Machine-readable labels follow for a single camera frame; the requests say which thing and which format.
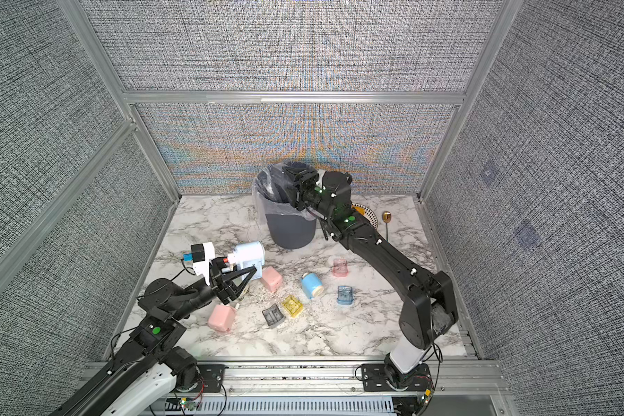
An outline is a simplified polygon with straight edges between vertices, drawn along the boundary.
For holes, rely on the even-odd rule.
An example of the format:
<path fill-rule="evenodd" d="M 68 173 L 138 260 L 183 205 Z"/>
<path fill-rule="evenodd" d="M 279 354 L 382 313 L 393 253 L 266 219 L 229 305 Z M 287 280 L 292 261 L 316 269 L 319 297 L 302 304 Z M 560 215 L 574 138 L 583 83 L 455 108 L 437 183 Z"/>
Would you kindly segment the clear grey shavings tray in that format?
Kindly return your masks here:
<path fill-rule="evenodd" d="M 276 304 L 272 304 L 269 308 L 262 310 L 263 318 L 269 328 L 276 327 L 285 320 L 285 316 Z"/>
<path fill-rule="evenodd" d="M 289 182 L 296 183 L 302 180 L 309 168 L 310 166 L 306 163 L 300 161 L 288 161 L 284 163 L 282 171 Z"/>

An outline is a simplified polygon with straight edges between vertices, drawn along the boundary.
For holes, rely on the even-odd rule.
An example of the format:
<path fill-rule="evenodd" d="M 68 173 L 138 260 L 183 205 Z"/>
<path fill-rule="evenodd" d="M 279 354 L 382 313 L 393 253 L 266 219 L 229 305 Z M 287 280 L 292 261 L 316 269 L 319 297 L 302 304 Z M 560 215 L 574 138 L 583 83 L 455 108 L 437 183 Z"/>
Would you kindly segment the light blue pencil sharpener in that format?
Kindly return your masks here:
<path fill-rule="evenodd" d="M 258 271 L 251 280 L 261 279 L 265 265 L 265 249 L 260 242 L 238 244 L 227 258 L 234 266 L 234 270 L 255 266 Z"/>

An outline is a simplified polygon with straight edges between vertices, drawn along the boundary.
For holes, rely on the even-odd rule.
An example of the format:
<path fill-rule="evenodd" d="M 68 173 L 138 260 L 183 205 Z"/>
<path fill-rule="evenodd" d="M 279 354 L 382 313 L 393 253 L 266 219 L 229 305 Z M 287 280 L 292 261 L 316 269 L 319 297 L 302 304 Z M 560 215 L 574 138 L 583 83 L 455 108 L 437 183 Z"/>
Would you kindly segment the pink pencil sharpener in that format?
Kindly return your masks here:
<path fill-rule="evenodd" d="M 237 310 L 224 304 L 218 304 L 208 318 L 208 326 L 218 333 L 229 333 L 236 320 Z"/>
<path fill-rule="evenodd" d="M 270 293 L 276 293 L 282 286 L 282 275 L 272 266 L 263 268 L 261 282 Z"/>

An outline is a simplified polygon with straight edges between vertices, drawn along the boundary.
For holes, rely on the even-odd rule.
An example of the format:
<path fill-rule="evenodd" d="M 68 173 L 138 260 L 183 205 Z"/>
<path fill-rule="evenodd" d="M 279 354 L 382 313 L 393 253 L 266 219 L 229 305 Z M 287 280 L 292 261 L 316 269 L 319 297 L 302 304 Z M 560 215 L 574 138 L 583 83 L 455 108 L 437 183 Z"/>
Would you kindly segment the dark grey trash bin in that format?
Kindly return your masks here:
<path fill-rule="evenodd" d="M 287 250 L 297 250 L 308 245 L 315 237 L 317 221 L 296 219 L 292 216 L 268 216 L 266 225 L 275 244 Z"/>

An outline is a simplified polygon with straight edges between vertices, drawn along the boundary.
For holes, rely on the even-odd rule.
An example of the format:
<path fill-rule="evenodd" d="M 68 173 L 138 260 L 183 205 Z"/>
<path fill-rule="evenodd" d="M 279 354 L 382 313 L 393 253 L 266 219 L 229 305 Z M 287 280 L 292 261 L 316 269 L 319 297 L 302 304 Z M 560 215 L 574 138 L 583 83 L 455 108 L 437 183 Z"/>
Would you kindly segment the clear yellow shavings tray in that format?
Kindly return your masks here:
<path fill-rule="evenodd" d="M 303 303 L 293 295 L 286 296 L 282 302 L 282 306 L 291 318 L 298 317 L 304 310 Z"/>

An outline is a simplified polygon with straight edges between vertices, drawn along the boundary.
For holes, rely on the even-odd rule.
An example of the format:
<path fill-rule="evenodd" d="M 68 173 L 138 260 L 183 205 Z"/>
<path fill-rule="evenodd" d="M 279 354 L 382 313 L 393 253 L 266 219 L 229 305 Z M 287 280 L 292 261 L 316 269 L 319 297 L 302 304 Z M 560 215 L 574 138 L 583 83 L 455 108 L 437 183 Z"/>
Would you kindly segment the bright blue pencil sharpener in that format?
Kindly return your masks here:
<path fill-rule="evenodd" d="M 321 279 L 315 273 L 308 273 L 301 279 L 301 286 L 305 296 L 313 300 L 324 292 Z"/>

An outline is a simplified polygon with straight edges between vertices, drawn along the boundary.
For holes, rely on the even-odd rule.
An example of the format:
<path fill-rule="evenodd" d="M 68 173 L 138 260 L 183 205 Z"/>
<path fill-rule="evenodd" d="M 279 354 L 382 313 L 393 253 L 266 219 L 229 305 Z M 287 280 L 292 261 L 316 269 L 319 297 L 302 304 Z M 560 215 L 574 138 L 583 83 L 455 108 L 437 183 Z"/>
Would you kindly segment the clear pink shavings tray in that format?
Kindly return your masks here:
<path fill-rule="evenodd" d="M 338 278 L 347 277 L 349 274 L 348 261 L 343 258 L 336 258 L 333 263 L 332 274 Z"/>

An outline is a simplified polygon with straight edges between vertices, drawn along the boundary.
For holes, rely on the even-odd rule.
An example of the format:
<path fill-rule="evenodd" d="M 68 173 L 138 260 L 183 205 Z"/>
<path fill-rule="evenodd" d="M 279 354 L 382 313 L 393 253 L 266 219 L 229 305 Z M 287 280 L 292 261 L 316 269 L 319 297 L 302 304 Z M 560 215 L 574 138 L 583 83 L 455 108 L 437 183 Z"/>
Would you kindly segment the clear blue shavings tray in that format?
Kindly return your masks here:
<path fill-rule="evenodd" d="M 354 289 L 352 287 L 341 285 L 337 288 L 337 303 L 339 305 L 349 306 L 354 301 Z"/>

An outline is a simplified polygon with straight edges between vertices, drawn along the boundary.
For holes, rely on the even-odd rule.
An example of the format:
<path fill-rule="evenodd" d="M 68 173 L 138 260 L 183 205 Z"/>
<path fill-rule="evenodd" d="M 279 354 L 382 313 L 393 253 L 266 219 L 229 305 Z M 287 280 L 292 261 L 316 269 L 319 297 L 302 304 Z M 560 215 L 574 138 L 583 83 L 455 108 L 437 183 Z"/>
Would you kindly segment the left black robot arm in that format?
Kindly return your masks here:
<path fill-rule="evenodd" d="M 223 304 L 237 300 L 257 273 L 254 265 L 239 270 L 226 258 L 216 258 L 209 277 L 187 287 L 173 279 L 153 281 L 138 300 L 145 318 L 103 368 L 52 414 L 139 415 L 177 388 L 194 390 L 201 381 L 198 361 L 178 345 L 187 331 L 181 321 L 214 299 Z"/>

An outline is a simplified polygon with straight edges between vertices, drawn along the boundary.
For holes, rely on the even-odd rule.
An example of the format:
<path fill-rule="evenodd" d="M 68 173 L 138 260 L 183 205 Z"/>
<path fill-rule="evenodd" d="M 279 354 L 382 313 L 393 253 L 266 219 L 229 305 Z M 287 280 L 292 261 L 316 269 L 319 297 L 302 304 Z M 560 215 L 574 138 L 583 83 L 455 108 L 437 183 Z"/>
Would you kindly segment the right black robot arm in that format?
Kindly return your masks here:
<path fill-rule="evenodd" d="M 353 208 L 352 177 L 337 171 L 320 175 L 311 167 L 285 167 L 291 185 L 287 195 L 298 211 L 317 216 L 324 237 L 365 260 L 386 279 L 402 301 L 402 338 L 387 355 L 385 369 L 401 388 L 417 376 L 426 352 L 459 320 L 452 279 L 418 265 L 391 245 Z"/>

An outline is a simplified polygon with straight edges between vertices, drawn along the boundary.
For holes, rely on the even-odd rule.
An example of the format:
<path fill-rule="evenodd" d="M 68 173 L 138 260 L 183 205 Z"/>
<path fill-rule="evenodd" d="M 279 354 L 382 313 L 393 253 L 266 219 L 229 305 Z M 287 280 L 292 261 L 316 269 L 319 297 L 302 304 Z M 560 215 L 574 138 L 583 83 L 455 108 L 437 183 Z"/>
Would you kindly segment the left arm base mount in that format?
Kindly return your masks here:
<path fill-rule="evenodd" d="M 225 379 L 224 364 L 198 364 L 187 367 L 177 376 L 177 393 L 221 393 Z"/>

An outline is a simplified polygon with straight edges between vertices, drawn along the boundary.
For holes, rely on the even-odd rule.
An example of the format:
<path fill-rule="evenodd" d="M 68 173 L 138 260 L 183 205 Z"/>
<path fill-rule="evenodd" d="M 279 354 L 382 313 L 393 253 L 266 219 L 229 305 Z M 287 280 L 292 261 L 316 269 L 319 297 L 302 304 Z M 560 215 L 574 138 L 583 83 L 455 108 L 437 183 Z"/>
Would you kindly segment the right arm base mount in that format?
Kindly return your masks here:
<path fill-rule="evenodd" d="M 434 390 L 434 379 L 428 365 L 421 364 L 409 373 L 401 373 L 395 365 L 362 364 L 356 376 L 363 390 L 369 393 L 426 392 Z"/>

